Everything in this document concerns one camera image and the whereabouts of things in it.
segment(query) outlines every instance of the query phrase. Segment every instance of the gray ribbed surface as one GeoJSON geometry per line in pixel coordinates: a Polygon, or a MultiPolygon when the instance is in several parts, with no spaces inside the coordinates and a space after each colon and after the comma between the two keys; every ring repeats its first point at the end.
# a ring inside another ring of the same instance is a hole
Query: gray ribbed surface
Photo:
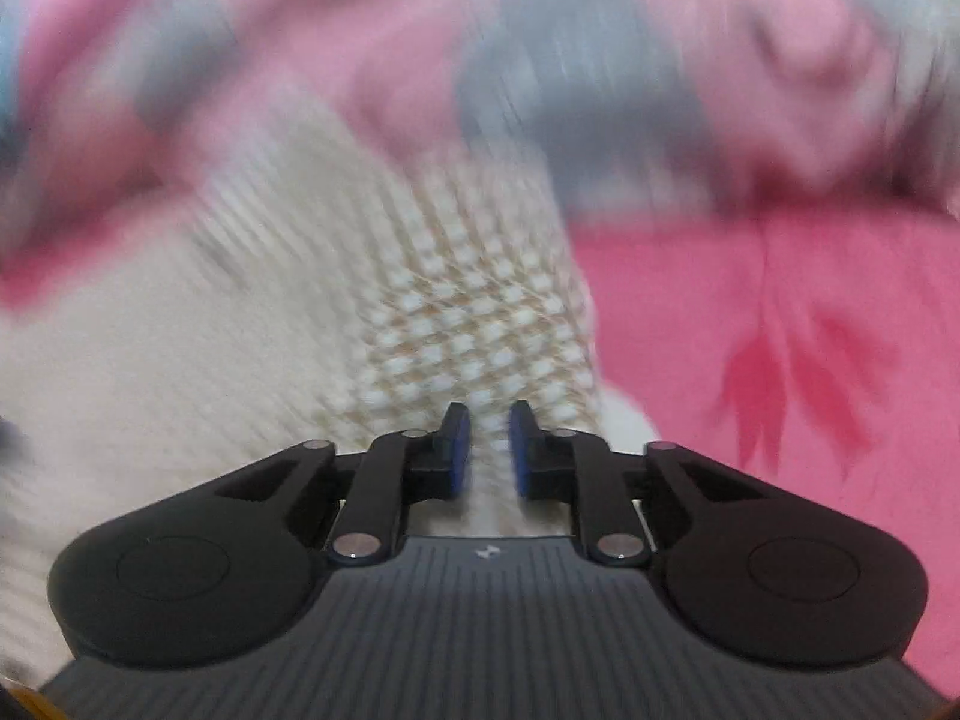
{"type": "Polygon", "coordinates": [[[72,720],[920,720],[941,701],[897,661],[790,674],[673,620],[645,577],[564,538],[414,538],[336,574],[293,630],[229,664],[83,659],[46,688],[72,720]]]}

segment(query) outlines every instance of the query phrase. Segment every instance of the beige checkered fabric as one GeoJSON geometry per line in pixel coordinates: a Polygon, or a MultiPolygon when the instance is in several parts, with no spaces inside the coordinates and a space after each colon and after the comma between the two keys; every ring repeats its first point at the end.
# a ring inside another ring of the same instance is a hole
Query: beige checkered fabric
{"type": "Polygon", "coordinates": [[[595,429],[589,302],[536,160],[455,155],[400,175],[310,98],[285,98],[152,240],[30,322],[0,324],[0,658],[65,657],[43,577],[75,535],[282,447],[474,417],[467,500],[419,531],[557,533],[520,506],[505,418],[595,429]]]}

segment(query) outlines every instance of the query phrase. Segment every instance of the metal pin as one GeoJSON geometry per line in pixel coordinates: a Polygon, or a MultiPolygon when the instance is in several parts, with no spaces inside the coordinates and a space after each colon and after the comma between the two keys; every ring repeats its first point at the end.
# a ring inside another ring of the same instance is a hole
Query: metal pin
{"type": "Polygon", "coordinates": [[[344,533],[333,542],[333,551],[342,557],[360,560],[376,554],[380,546],[380,539],[370,533],[344,533]]]}
{"type": "Polygon", "coordinates": [[[597,549],[615,560],[629,560],[646,549],[643,539],[630,533],[608,533],[597,541],[597,549]]]}

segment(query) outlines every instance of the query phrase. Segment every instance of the white logo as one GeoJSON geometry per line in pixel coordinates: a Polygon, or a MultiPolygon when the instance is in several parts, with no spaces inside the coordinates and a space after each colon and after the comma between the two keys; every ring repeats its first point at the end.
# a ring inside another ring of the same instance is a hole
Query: white logo
{"type": "Polygon", "coordinates": [[[484,549],[474,550],[477,557],[483,557],[484,560],[491,560],[493,557],[499,555],[503,550],[499,547],[493,546],[492,544],[487,544],[484,549]]]}

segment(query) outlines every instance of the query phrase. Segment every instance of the red leaf print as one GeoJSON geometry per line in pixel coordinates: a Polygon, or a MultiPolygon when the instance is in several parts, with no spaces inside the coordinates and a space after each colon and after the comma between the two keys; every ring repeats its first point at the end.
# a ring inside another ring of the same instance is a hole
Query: red leaf print
{"type": "Polygon", "coordinates": [[[832,352],[840,367],[856,378],[856,383],[868,394],[883,394],[883,373],[890,370],[895,354],[880,340],[857,327],[851,319],[823,309],[813,312],[817,338],[827,352],[832,352]]]}
{"type": "Polygon", "coordinates": [[[846,474],[858,456],[870,449],[870,437],[853,410],[848,391],[796,336],[790,337],[790,371],[810,419],[843,453],[846,474]]]}
{"type": "Polygon", "coordinates": [[[779,464],[786,419],[786,384],[781,362],[760,330],[727,360],[720,405],[731,409],[739,431],[741,464],[762,445],[771,470],[779,464]]]}

